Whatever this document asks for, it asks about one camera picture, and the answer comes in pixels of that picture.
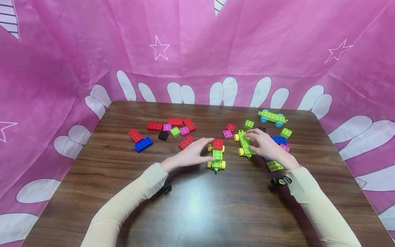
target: left hand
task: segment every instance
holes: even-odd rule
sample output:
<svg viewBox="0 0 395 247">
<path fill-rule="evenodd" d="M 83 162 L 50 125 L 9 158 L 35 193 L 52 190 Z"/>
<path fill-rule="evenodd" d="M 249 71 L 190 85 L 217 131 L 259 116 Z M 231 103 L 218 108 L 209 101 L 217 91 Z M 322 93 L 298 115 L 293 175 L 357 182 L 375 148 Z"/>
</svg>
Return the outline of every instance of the left hand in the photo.
<svg viewBox="0 0 395 247">
<path fill-rule="evenodd" d="M 200 152 L 206 147 L 207 144 L 212 142 L 214 138 L 201 138 L 192 142 L 186 149 L 178 154 L 167 158 L 160 165 L 165 172 L 170 172 L 178 167 L 192 166 L 200 163 L 214 161 L 211 156 L 200 156 Z"/>
</svg>

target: lime green lego brick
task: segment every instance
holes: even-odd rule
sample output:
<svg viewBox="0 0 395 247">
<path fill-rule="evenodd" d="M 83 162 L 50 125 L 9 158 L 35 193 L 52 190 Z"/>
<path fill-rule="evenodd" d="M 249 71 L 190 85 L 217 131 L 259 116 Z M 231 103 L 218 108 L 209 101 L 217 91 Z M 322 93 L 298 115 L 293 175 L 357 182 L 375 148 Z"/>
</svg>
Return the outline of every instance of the lime green lego brick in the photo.
<svg viewBox="0 0 395 247">
<path fill-rule="evenodd" d="M 222 161 L 216 160 L 211 164 L 211 169 L 218 168 L 218 170 L 221 170 L 222 167 Z"/>
<path fill-rule="evenodd" d="M 213 150 L 213 158 L 216 161 L 222 160 L 222 150 Z"/>
<path fill-rule="evenodd" d="M 170 130 L 170 133 L 171 133 L 174 137 L 176 137 L 176 136 L 179 136 L 179 135 L 181 134 L 181 131 L 180 131 L 179 128 L 174 127 L 174 128 L 172 128 L 172 129 Z"/>
<path fill-rule="evenodd" d="M 261 111 L 261 117 L 267 117 L 267 120 L 271 122 L 277 122 L 277 121 L 281 121 L 283 123 L 288 122 L 288 120 L 286 120 L 284 116 L 279 116 L 278 114 L 269 111 Z"/>
<path fill-rule="evenodd" d="M 277 161 L 268 162 L 266 163 L 266 165 L 270 172 L 275 172 L 284 169 L 284 167 Z"/>
<path fill-rule="evenodd" d="M 243 130 L 239 130 L 239 137 L 240 139 L 243 138 L 243 136 L 247 134 L 247 132 L 243 131 Z"/>
<path fill-rule="evenodd" d="M 245 125 L 244 125 L 244 128 L 252 129 L 253 126 L 254 126 L 254 122 L 252 122 L 251 120 L 247 120 Z"/>
<path fill-rule="evenodd" d="M 289 130 L 289 129 L 287 129 L 287 128 L 284 128 L 284 129 L 281 131 L 280 136 L 282 136 L 282 137 L 288 139 L 288 138 L 291 136 L 291 134 L 292 134 L 292 131 L 291 131 L 291 130 Z"/>
<path fill-rule="evenodd" d="M 252 152 L 248 147 L 250 145 L 250 141 L 247 138 L 240 138 L 239 139 L 240 147 L 244 150 L 244 156 L 247 158 L 251 158 L 252 155 L 254 155 L 254 152 Z"/>
</svg>

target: right hand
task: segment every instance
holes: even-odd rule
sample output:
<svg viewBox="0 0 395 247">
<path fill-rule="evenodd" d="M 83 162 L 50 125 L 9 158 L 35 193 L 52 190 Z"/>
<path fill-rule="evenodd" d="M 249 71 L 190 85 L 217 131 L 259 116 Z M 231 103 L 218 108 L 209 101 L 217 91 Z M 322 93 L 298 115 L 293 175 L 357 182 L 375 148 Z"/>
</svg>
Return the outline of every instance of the right hand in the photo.
<svg viewBox="0 0 395 247">
<path fill-rule="evenodd" d="M 260 129 L 248 130 L 245 138 L 250 138 L 248 148 L 256 154 L 279 162 L 286 170 L 300 167 L 296 159 L 287 153 L 273 139 Z"/>
</svg>

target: hand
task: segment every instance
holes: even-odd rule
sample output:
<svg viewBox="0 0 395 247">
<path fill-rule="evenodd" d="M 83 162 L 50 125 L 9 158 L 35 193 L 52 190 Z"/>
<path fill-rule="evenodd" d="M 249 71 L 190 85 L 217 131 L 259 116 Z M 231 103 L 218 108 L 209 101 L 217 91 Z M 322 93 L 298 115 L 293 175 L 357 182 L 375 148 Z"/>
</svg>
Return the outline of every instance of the hand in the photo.
<svg viewBox="0 0 395 247">
<path fill-rule="evenodd" d="M 286 170 L 300 167 L 296 159 L 273 141 L 265 132 L 259 129 L 248 130 L 245 138 L 250 138 L 248 148 L 260 156 L 279 162 Z"/>
<path fill-rule="evenodd" d="M 211 156 L 200 156 L 200 152 L 203 150 L 203 148 L 213 140 L 214 138 L 201 138 L 197 141 L 194 141 L 188 147 L 186 147 L 186 149 L 172 157 L 167 158 L 160 165 L 165 170 L 165 172 L 170 172 L 177 167 L 192 166 L 214 161 L 214 158 Z"/>
</svg>

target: red lego brick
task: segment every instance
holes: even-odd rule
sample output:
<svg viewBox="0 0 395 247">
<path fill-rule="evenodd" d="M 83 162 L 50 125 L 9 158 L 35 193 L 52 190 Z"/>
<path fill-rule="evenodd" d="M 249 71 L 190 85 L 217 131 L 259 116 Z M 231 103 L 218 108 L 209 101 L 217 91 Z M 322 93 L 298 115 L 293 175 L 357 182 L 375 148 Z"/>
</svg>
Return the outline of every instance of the red lego brick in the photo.
<svg viewBox="0 0 395 247">
<path fill-rule="evenodd" d="M 184 124 L 188 128 L 189 132 L 193 132 L 196 130 L 196 127 L 190 118 L 184 119 Z"/>
<path fill-rule="evenodd" d="M 230 131 L 234 131 L 235 130 L 235 128 L 236 128 L 236 126 L 235 125 L 233 125 L 233 124 L 231 124 L 231 123 L 228 123 L 228 125 L 226 126 L 226 130 L 230 130 Z"/>
<path fill-rule="evenodd" d="M 214 139 L 213 141 L 213 149 L 214 150 L 222 150 L 224 146 L 224 141 L 219 140 L 219 139 Z"/>
<path fill-rule="evenodd" d="M 180 144 L 178 145 L 178 147 L 181 148 L 182 150 L 184 150 L 184 149 L 186 149 L 186 147 L 189 146 L 189 144 L 191 144 L 194 140 L 195 140 L 195 138 L 193 138 L 193 136 L 187 135 L 187 137 L 186 137 L 185 139 L 183 139 L 182 142 L 180 142 Z"/>
<path fill-rule="evenodd" d="M 147 130 L 151 130 L 151 131 L 162 131 L 162 127 L 163 124 L 162 123 L 153 123 L 153 122 L 149 122 L 147 124 Z"/>
<path fill-rule="evenodd" d="M 135 143 L 143 139 L 143 137 L 136 129 L 132 129 L 131 131 L 129 131 L 129 136 L 134 140 Z"/>
<path fill-rule="evenodd" d="M 172 118 L 169 117 L 167 123 L 171 124 L 172 127 L 182 127 L 182 119 L 181 118 Z"/>
</svg>

